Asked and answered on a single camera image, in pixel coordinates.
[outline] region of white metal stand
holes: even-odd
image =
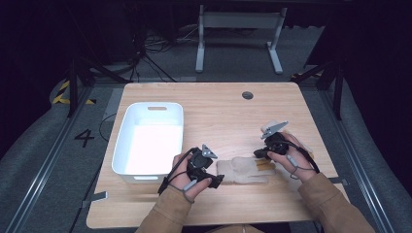
[[[282,74],[282,66],[276,53],[276,44],[281,34],[282,25],[285,20],[287,8],[283,8],[280,13],[221,13],[204,12],[203,5],[199,12],[199,46],[197,48],[196,72],[203,72],[203,61],[205,54],[204,28],[265,28],[274,29],[274,37],[271,42],[267,42],[267,48],[272,59],[276,74]]]

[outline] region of sleeve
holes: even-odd
[[[181,232],[192,203],[182,190],[167,186],[136,232]]]
[[[375,232],[363,214],[322,173],[300,188],[299,193],[325,232]]]

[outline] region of white container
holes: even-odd
[[[177,103],[130,105],[121,123],[112,168],[127,183],[161,183],[182,152],[183,108]]]

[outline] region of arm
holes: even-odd
[[[182,156],[182,154],[175,156],[173,166],[178,163]],[[143,219],[136,232],[182,231],[191,204],[194,203],[194,198],[206,189],[211,182],[210,179],[205,179],[189,190],[183,191],[183,188],[190,183],[190,179],[185,173],[188,167],[188,159],[190,159],[190,155],[182,161],[178,169],[172,174],[170,184],[158,197],[154,207]]]
[[[303,148],[293,135],[282,134],[286,140]],[[288,154],[298,164],[298,169],[284,155],[272,151],[267,153],[302,181],[298,191],[312,216],[321,222],[326,232],[374,232],[361,212],[345,199],[324,174],[316,174],[299,151],[290,147]]]

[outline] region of yellow and black hazard tape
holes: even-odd
[[[63,85],[60,87],[60,90],[57,92],[53,99],[54,104],[70,104],[70,99],[63,99],[63,94],[66,91],[67,87],[69,87],[70,81],[67,79]],[[86,104],[96,104],[96,99],[87,99]]]

